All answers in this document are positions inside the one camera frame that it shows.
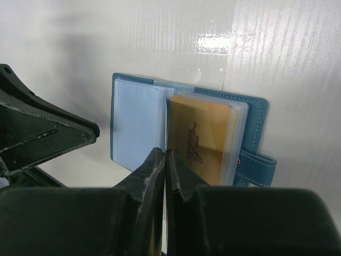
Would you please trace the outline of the blue leather card holder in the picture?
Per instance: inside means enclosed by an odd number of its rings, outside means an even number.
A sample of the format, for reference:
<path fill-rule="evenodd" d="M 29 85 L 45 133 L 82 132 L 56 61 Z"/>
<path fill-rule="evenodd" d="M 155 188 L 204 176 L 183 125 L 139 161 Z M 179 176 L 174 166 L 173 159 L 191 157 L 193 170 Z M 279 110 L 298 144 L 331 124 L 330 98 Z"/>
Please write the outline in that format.
<path fill-rule="evenodd" d="M 166 148 L 166 99 L 174 93 L 194 93 L 213 100 L 232 100 L 248 105 L 239 163 L 233 186 L 270 187 L 277 161 L 258 152 L 268 101 L 251 95 L 218 91 L 191 84 L 114 73 L 112 76 L 110 155 L 134 171 L 150 150 Z"/>

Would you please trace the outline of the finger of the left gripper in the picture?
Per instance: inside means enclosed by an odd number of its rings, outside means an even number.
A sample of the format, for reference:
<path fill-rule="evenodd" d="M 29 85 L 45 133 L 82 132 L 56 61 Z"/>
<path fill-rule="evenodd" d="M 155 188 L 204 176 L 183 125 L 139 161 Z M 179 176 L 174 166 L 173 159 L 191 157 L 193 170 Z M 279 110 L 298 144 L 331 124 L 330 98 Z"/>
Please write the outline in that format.
<path fill-rule="evenodd" d="M 93 144 L 99 127 L 54 105 L 1 103 L 1 170 L 25 171 Z"/>
<path fill-rule="evenodd" d="M 23 84 L 11 67 L 3 63 L 1 64 L 1 90 L 32 107 L 50 114 L 57 115 L 81 125 L 95 125 L 95 123 L 67 112 L 35 95 L 33 91 Z"/>

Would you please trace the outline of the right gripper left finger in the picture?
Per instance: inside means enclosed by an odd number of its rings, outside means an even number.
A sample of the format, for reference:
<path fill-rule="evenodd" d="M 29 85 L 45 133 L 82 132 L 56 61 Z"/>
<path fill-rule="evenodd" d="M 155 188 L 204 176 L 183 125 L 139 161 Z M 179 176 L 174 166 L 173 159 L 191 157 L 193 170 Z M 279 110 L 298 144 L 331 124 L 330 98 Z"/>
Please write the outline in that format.
<path fill-rule="evenodd" d="M 1 189 L 1 255 L 161 255 L 165 155 L 112 188 Z"/>

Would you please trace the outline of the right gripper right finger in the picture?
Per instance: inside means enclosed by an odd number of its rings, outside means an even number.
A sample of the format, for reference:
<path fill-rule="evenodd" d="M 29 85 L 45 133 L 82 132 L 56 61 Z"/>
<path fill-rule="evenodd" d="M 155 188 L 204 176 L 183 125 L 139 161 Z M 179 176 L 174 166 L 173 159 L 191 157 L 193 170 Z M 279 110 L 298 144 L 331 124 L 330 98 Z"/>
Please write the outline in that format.
<path fill-rule="evenodd" d="M 168 255 L 340 255 L 322 199 L 304 189 L 211 186 L 165 156 Z"/>

